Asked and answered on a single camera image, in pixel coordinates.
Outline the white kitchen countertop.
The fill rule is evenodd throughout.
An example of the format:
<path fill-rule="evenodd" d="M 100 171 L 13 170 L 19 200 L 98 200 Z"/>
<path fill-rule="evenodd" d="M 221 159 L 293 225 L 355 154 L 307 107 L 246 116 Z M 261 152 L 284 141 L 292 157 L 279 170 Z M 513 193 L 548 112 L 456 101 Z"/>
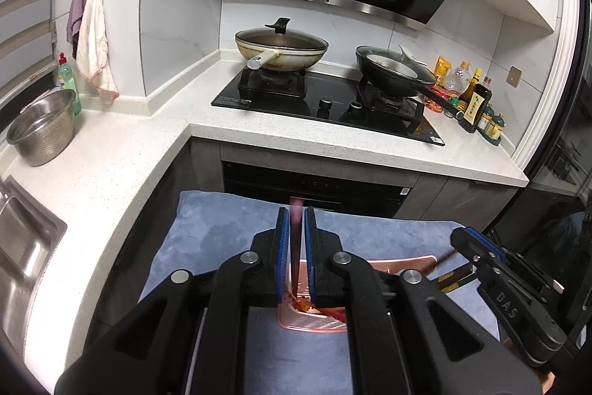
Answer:
<path fill-rule="evenodd" d="M 14 148 L 2 147 L 1 176 L 16 180 L 66 225 L 25 329 L 24 361 L 45 389 L 52 389 L 81 354 L 117 253 L 191 137 L 507 187 L 528 182 L 502 148 L 441 115 L 428 118 L 444 142 L 433 146 L 333 123 L 214 106 L 241 66 L 230 51 L 198 62 L 186 86 L 150 116 L 136 114 L 131 98 L 110 111 L 86 110 L 69 146 L 43 166 L 32 167 Z"/>

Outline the blue grey cloth mat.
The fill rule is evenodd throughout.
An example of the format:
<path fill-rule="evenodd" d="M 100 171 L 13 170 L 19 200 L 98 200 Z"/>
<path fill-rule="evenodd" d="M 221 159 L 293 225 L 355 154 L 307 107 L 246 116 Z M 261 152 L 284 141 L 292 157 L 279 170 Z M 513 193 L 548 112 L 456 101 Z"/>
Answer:
<path fill-rule="evenodd" d="M 217 269 L 249 248 L 254 235 L 276 225 L 276 204 L 232 194 L 186 190 L 155 254 L 142 291 L 150 293 L 177 269 Z M 440 257 L 455 221 L 402 221 L 316 211 L 317 225 L 339 235 L 343 248 L 368 261 Z M 248 319 L 247 394 L 350 394 L 347 336 L 287 330 L 274 309 L 253 308 Z"/>

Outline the small spice jars set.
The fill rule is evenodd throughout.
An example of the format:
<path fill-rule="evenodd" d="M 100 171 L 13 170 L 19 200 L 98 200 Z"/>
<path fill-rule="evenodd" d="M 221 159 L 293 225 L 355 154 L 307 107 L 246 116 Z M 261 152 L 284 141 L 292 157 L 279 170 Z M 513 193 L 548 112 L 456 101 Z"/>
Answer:
<path fill-rule="evenodd" d="M 498 146 L 501 143 L 506 122 L 501 112 L 495 112 L 491 104 L 488 104 L 482 113 L 478 124 L 478 132 L 487 142 Z"/>

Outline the red snack packet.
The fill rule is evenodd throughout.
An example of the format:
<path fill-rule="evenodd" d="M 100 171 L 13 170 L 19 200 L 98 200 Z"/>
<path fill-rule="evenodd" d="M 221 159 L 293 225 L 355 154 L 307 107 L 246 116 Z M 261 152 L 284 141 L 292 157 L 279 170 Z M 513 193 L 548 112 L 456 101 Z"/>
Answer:
<path fill-rule="evenodd" d="M 423 89 L 423 103 L 434 112 L 445 112 L 451 107 L 451 95 L 441 89 Z"/>

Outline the black wok with lid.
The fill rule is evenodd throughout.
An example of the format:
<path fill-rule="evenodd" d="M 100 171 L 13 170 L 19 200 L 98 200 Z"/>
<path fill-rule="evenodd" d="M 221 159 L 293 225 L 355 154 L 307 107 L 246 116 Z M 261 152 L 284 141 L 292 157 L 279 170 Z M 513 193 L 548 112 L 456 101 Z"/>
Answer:
<path fill-rule="evenodd" d="M 423 62 L 418 61 L 410 51 L 399 46 L 399 52 L 362 45 L 355 50 L 358 69 L 362 74 L 360 82 L 368 81 L 381 94 L 405 98 L 423 95 L 423 89 L 437 85 L 437 78 Z M 453 118 L 454 107 L 448 108 Z"/>

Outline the cream pan with glass lid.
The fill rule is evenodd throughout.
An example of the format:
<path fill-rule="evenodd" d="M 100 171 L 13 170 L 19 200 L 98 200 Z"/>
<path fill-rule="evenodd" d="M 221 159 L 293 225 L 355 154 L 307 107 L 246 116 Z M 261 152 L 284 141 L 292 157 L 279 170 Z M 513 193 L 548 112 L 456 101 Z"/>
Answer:
<path fill-rule="evenodd" d="M 238 31 L 235 43 L 251 70 L 301 71 L 316 64 L 327 52 L 326 40 L 289 29 L 289 18 L 280 17 L 262 28 Z"/>

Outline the dark soy sauce bottle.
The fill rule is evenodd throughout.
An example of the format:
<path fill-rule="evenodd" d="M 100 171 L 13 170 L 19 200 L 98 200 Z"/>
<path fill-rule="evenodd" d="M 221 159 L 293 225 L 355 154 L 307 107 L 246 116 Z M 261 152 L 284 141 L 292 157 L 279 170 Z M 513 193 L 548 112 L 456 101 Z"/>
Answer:
<path fill-rule="evenodd" d="M 466 132 L 475 132 L 492 97 L 491 78 L 489 76 L 483 81 L 473 79 L 465 93 L 461 94 L 460 101 L 465 102 L 467 106 L 462 112 L 462 117 L 458 123 Z"/>

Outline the clear plastic bottle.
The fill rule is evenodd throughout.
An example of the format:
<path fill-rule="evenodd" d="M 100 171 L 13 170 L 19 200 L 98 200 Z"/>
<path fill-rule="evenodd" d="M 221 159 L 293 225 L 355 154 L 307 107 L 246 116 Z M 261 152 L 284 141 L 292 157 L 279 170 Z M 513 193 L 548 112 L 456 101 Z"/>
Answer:
<path fill-rule="evenodd" d="M 461 117 L 461 112 L 464 112 L 467 108 L 468 102 L 461 100 L 461 95 L 467 90 L 471 79 L 470 64 L 467 61 L 463 61 L 459 67 L 451 70 L 445 77 L 444 88 L 450 94 L 451 106 L 457 110 L 454 115 L 457 119 Z"/>

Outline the yellow seasoning packet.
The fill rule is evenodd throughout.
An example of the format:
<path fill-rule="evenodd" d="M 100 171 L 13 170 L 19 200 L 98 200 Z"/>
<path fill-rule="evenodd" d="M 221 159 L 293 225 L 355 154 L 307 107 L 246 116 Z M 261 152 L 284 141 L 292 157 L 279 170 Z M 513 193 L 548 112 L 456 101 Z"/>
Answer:
<path fill-rule="evenodd" d="M 437 78 L 437 85 L 444 86 L 444 81 L 451 70 L 451 62 L 443 56 L 437 58 L 437 63 L 434 67 L 434 76 Z"/>

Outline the stainless steel sink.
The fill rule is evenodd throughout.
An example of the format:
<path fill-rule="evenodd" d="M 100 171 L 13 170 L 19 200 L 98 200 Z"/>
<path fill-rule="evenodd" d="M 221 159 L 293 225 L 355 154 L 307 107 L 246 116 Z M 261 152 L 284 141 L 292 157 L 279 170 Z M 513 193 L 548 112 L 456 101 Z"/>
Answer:
<path fill-rule="evenodd" d="M 1 182 L 1 330 L 20 356 L 37 288 L 66 229 L 13 177 Z"/>

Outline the steel mixing bowl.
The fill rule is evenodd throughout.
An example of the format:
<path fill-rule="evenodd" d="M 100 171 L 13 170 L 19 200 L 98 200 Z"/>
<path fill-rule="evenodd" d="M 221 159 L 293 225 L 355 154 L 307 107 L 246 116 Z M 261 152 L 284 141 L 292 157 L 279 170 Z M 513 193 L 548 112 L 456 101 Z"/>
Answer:
<path fill-rule="evenodd" d="M 31 103 L 7 131 L 7 142 L 23 160 L 36 167 L 49 163 L 74 138 L 75 93 L 60 89 Z"/>

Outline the white hanging towel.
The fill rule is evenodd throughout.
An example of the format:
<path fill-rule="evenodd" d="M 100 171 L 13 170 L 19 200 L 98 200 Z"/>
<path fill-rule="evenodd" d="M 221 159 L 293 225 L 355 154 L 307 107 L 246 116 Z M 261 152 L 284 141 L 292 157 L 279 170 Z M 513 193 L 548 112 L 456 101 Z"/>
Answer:
<path fill-rule="evenodd" d="M 97 92 L 101 103 L 112 107 L 120 96 L 110 69 L 103 0 L 86 0 L 79 29 L 76 64 L 78 72 Z"/>

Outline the green dish soap bottle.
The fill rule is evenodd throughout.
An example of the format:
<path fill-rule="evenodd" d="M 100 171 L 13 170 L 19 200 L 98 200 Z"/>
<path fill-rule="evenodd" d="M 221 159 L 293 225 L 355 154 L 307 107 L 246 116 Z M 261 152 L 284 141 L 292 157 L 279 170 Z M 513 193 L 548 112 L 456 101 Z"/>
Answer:
<path fill-rule="evenodd" d="M 57 82 L 61 88 L 69 89 L 74 92 L 74 115 L 79 115 L 79 113 L 82 111 L 82 107 L 78 96 L 75 77 L 73 70 L 67 61 L 66 55 L 63 52 L 60 52 L 58 55 Z"/>

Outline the purple hanging cloth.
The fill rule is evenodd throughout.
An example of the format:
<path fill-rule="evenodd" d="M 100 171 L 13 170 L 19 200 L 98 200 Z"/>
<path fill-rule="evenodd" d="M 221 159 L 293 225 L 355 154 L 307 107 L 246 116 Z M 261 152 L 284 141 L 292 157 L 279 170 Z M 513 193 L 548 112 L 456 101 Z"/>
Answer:
<path fill-rule="evenodd" d="M 79 32 L 86 0 L 71 0 L 68 19 L 66 23 L 66 41 L 71 46 L 71 55 L 76 58 Z"/>

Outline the window roller blind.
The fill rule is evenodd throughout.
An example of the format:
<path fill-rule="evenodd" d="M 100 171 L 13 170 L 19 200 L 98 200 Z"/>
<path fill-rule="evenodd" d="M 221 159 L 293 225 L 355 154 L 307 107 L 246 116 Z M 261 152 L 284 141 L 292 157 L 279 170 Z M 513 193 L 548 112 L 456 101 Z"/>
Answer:
<path fill-rule="evenodd" d="M 53 62 L 52 0 L 1 0 L 1 94 Z"/>

